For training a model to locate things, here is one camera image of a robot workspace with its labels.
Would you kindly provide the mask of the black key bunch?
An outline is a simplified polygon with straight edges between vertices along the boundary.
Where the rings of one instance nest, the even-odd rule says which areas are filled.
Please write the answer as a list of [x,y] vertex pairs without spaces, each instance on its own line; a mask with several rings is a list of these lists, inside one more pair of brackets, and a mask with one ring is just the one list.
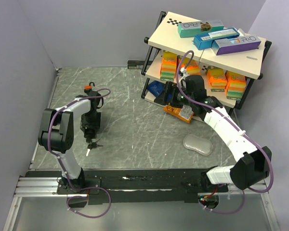
[[98,142],[100,141],[100,139],[96,140],[96,141],[92,141],[87,145],[87,152],[86,152],[86,156],[89,156],[89,153],[92,149],[98,148],[98,147],[102,147],[103,145],[98,144]]

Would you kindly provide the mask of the orange padlock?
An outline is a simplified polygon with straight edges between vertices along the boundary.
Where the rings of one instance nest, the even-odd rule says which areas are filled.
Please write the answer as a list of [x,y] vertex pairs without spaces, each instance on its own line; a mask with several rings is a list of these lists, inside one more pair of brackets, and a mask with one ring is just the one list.
[[84,87],[84,93],[89,94],[93,87],[95,87],[95,83],[94,82],[90,82],[87,86]]

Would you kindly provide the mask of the black padlock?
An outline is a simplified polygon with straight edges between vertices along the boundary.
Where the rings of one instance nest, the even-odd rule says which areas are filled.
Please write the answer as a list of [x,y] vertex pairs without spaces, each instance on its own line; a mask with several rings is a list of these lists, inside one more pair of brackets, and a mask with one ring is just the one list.
[[94,141],[94,138],[91,138],[91,137],[86,138],[87,143],[92,143],[93,141]]

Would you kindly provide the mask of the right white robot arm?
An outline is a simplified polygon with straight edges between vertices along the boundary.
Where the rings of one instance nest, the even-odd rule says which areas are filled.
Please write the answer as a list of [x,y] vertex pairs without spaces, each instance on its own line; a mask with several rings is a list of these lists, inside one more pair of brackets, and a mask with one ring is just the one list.
[[227,110],[214,96],[208,96],[200,75],[191,75],[183,81],[185,86],[170,81],[150,84],[149,90],[157,90],[162,104],[175,109],[191,109],[209,125],[231,151],[236,164],[227,167],[212,167],[201,179],[201,188],[213,191],[218,184],[234,184],[241,190],[251,189],[259,181],[272,177],[272,152],[251,140],[231,119]]

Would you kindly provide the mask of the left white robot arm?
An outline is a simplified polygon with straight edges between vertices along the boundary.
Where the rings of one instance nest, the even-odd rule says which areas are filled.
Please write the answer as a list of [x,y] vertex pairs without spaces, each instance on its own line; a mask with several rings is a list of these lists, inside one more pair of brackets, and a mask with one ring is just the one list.
[[55,109],[43,111],[38,143],[57,159],[62,181],[74,193],[84,191],[86,182],[84,171],[77,163],[72,150],[74,142],[74,120],[80,118],[80,130],[89,146],[96,138],[101,125],[101,113],[105,95],[100,90],[85,88],[84,95]]

